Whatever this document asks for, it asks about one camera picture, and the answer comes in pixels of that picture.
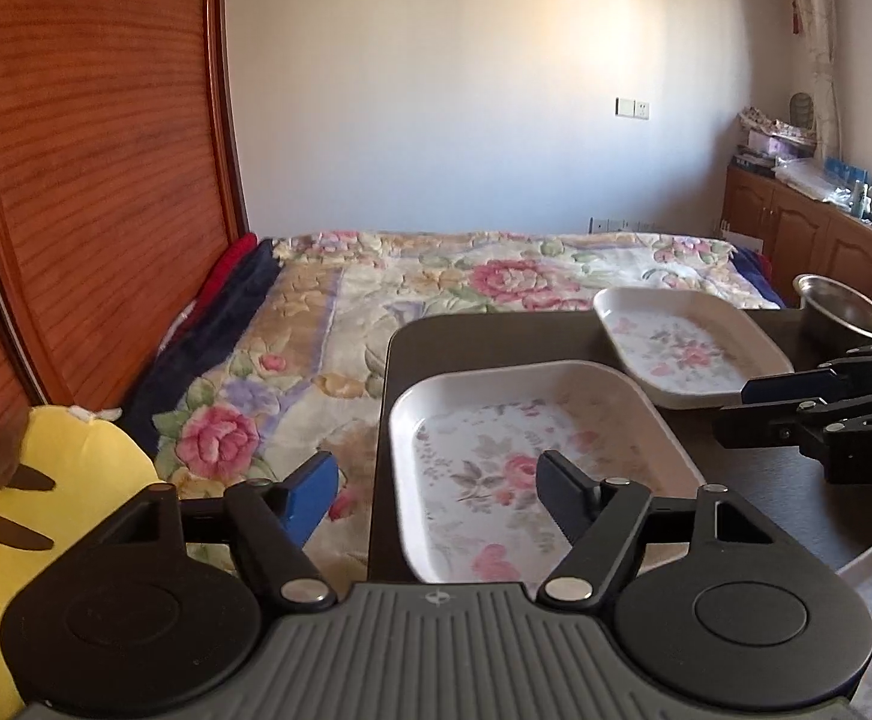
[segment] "stainless steel pot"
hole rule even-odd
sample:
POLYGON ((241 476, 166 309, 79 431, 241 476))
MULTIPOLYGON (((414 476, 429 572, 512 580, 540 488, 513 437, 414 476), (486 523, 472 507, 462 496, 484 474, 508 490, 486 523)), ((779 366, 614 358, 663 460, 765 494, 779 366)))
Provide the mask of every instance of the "stainless steel pot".
POLYGON ((866 295, 813 274, 797 276, 793 287, 802 298, 802 332, 836 353, 872 344, 872 301, 866 295))

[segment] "yellow plush toy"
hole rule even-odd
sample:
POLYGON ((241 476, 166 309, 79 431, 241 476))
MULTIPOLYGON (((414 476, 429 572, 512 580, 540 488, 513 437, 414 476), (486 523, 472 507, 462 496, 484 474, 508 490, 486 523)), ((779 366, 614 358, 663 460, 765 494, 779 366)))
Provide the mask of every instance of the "yellow plush toy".
MULTIPOLYGON (((115 425, 78 408, 32 409, 19 470, 0 490, 0 620, 36 574, 157 481, 152 462, 115 425)), ((0 653, 0 720, 21 708, 0 653)))

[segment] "white wall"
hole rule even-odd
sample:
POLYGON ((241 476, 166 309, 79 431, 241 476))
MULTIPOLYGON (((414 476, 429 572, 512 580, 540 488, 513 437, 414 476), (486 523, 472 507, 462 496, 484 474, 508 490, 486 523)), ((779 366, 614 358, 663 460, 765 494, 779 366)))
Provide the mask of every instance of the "white wall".
POLYGON ((748 103, 784 116, 789 0, 226 0, 259 233, 711 231, 748 103), (613 116, 617 95, 652 119, 613 116))
POLYGON ((836 0, 843 159, 872 173, 872 0, 836 0))

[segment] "black table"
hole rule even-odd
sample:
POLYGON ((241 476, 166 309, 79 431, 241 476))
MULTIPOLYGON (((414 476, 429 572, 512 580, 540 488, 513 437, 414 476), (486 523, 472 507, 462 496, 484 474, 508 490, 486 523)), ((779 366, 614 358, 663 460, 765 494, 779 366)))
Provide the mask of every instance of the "black table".
MULTIPOLYGON (((751 311, 796 370, 828 356, 799 334, 799 311, 751 311)), ((591 360, 621 367, 593 312, 452 314, 412 322, 389 346, 376 450, 370 566, 372 581, 413 581, 403 557, 389 456, 389 411, 416 382, 439 373, 591 360)), ((872 485, 828 485, 823 468, 791 447, 726 450, 713 439, 714 410, 660 410, 709 482, 741 493, 832 568, 872 546, 872 485)))

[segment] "floral blanket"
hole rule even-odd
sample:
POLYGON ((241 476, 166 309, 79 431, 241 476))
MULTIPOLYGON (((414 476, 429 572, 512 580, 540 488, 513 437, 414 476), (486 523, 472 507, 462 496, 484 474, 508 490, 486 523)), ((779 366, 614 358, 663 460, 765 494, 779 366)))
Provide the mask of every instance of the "floral blanket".
MULTIPOLYGON (((319 448, 341 490, 306 545, 338 590, 365 578, 386 348, 432 314, 578 311, 599 290, 702 290, 740 308, 775 308, 730 263, 722 241, 610 233, 401 235, 333 232, 285 240, 265 304, 223 365, 154 417, 156 469, 185 497, 247 477, 282 479, 319 448)), ((225 555, 199 548, 213 562, 225 555)))

